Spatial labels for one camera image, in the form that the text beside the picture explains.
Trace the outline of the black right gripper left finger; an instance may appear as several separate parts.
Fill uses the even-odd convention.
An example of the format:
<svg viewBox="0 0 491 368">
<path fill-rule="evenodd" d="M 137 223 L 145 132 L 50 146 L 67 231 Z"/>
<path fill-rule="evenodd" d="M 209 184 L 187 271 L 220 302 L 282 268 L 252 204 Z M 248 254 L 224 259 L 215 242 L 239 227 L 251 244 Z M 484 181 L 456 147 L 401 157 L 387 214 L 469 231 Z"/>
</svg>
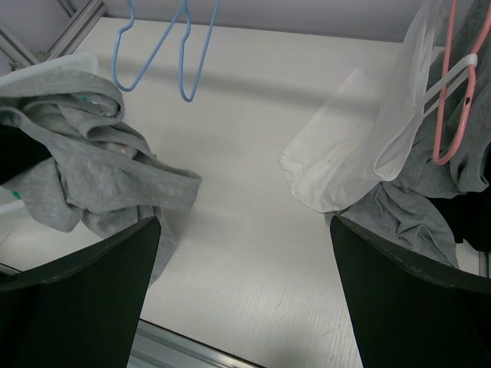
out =
<svg viewBox="0 0 491 368">
<path fill-rule="evenodd" d="M 146 218 L 27 271 L 1 274 L 3 367 L 125 367 L 160 240 Z"/>
</svg>

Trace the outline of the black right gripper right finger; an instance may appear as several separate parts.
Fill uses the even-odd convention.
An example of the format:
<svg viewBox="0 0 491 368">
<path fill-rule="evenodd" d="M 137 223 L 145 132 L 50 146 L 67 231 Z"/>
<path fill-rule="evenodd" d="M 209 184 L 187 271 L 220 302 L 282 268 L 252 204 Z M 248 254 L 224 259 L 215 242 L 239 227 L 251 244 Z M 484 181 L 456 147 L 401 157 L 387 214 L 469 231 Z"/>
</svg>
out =
<svg viewBox="0 0 491 368">
<path fill-rule="evenodd" d="M 490 280 L 342 217 L 331 240 L 365 367 L 488 367 Z"/>
</svg>

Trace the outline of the white tank top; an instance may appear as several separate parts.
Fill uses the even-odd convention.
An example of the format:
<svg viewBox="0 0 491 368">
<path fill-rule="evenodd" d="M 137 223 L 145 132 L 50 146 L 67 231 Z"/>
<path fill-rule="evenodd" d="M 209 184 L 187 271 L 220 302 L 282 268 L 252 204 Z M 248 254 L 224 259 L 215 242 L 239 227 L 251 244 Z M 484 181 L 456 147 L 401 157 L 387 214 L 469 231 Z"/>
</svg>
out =
<svg viewBox="0 0 491 368">
<path fill-rule="evenodd" d="M 477 56 L 463 57 L 428 87 L 433 40 L 447 21 L 441 1 L 420 6 L 397 59 L 381 79 L 355 68 L 283 150 L 278 161 L 290 193 L 319 213 L 355 204 L 402 170 L 427 107 L 440 90 L 465 81 Z"/>
</svg>

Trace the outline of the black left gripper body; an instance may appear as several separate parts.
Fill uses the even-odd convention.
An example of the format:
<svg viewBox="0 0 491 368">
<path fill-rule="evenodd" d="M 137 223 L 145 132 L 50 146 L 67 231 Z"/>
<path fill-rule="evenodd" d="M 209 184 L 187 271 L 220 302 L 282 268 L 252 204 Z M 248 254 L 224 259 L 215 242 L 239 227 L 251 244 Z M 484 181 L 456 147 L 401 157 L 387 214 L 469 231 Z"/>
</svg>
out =
<svg viewBox="0 0 491 368">
<path fill-rule="evenodd" d="M 1 125 L 0 155 L 2 185 L 51 157 L 43 144 L 18 128 L 5 125 Z"/>
</svg>

